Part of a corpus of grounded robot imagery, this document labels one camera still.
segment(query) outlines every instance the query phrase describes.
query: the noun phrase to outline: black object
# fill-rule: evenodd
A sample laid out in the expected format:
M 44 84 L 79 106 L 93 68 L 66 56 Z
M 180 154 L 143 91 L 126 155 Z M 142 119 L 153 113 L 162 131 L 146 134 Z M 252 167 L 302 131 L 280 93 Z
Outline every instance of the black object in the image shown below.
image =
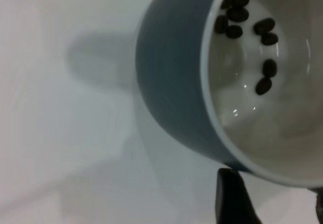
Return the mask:
M 218 171 L 216 220 L 217 224 L 261 224 L 237 171 Z
M 232 7 L 242 8 L 249 4 L 250 0 L 231 0 Z
M 226 35 L 230 39 L 237 39 L 240 36 L 242 36 L 242 34 L 243 34 L 242 28 L 237 25 L 229 26 L 226 30 Z
M 276 62 L 272 59 L 264 61 L 262 66 L 262 74 L 268 78 L 274 77 L 277 74 Z
M 218 16 L 214 25 L 214 30 L 217 34 L 223 34 L 228 28 L 228 18 L 226 16 Z
M 266 94 L 272 87 L 273 83 L 270 78 L 262 78 L 256 85 L 258 95 Z
M 229 20 L 234 22 L 244 22 L 249 18 L 249 12 L 245 8 L 230 8 L 227 10 Z
M 274 45 L 278 42 L 278 36 L 274 33 L 265 33 L 261 36 L 261 43 L 266 46 Z
M 253 26 L 253 30 L 257 35 L 263 35 L 270 32 L 275 27 L 276 22 L 272 18 L 267 18 L 261 21 L 258 21 Z
M 231 0 L 223 0 L 221 4 L 221 9 L 227 9 L 231 6 Z

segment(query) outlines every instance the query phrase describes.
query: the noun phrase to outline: white table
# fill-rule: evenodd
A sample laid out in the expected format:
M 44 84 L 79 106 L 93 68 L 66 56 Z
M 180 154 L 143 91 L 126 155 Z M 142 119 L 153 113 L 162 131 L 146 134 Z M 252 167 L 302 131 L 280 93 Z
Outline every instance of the white table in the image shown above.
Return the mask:
M 147 111 L 134 33 L 151 0 L 0 0 L 0 224 L 211 224 L 221 164 Z M 243 175 L 264 224 L 315 195 Z

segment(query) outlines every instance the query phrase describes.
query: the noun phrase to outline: mug rim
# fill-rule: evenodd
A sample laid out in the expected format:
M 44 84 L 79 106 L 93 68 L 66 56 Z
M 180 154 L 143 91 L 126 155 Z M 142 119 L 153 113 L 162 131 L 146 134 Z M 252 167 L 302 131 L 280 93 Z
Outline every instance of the mug rim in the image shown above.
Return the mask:
M 211 98 L 211 90 L 209 85 L 209 75 L 208 75 L 208 62 L 209 62 L 209 47 L 211 43 L 211 37 L 213 34 L 213 27 L 220 9 L 221 3 L 223 0 L 213 0 L 209 14 L 206 18 L 206 23 L 204 26 L 204 32 L 202 36 L 201 44 L 201 54 L 200 54 L 200 80 L 202 87 L 202 95 L 204 105 L 206 107 L 206 112 L 208 118 L 214 128 L 219 139 L 222 141 L 223 145 L 227 150 L 233 154 L 233 156 L 241 162 L 245 167 L 247 167 L 251 172 L 256 175 L 276 182 L 282 185 L 294 186 L 294 187 L 308 187 L 308 188 L 317 188 L 323 185 L 323 182 L 320 180 L 301 180 L 294 179 L 285 176 L 281 176 L 272 171 L 269 171 L 252 161 L 245 153 L 243 153 L 227 136 L 224 129 L 220 125 L 220 122 L 217 118 L 216 111 L 213 106 L 213 101 Z

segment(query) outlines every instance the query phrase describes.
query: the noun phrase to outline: mug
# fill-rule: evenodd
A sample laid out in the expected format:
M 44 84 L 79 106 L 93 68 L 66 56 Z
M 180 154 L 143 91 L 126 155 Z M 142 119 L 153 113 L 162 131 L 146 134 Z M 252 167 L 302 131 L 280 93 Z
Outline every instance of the mug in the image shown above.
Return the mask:
M 136 73 L 150 113 L 179 142 L 234 170 L 287 186 L 323 186 L 320 0 L 250 0 L 237 40 L 214 32 L 226 13 L 222 2 L 153 0 L 148 7 Z M 279 36 L 271 46 L 252 30 L 266 17 Z M 268 58 L 278 73 L 271 90 L 257 95 Z

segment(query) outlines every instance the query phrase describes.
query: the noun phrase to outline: dark coffee bean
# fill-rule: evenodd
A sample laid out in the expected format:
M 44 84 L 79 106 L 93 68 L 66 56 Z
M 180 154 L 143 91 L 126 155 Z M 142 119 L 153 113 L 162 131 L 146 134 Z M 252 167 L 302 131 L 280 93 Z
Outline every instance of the dark coffee bean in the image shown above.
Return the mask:
M 214 30 L 217 34 L 223 34 L 228 27 L 228 18 L 226 16 L 218 16 L 214 25 Z
M 227 9 L 231 6 L 231 0 L 223 0 L 221 4 L 221 9 Z
M 227 10 L 229 20 L 243 22 L 249 18 L 249 12 L 245 8 L 231 8 Z
M 272 78 L 277 74 L 277 64 L 274 60 L 268 59 L 264 61 L 262 66 L 262 73 L 267 78 Z
M 275 25 L 276 22 L 272 18 L 267 18 L 254 24 L 253 30 L 257 35 L 263 35 L 273 30 Z
M 270 78 L 262 78 L 256 86 L 256 93 L 258 95 L 266 94 L 272 87 L 273 83 Z
M 243 31 L 240 26 L 236 26 L 236 25 L 229 26 L 226 30 L 227 37 L 231 39 L 239 38 L 240 36 L 242 36 L 242 34 L 243 34 Z
M 245 7 L 247 4 L 249 4 L 250 0 L 231 0 L 231 5 L 233 7 Z
M 274 33 L 265 33 L 261 36 L 261 43 L 266 46 L 274 45 L 278 42 L 278 36 Z

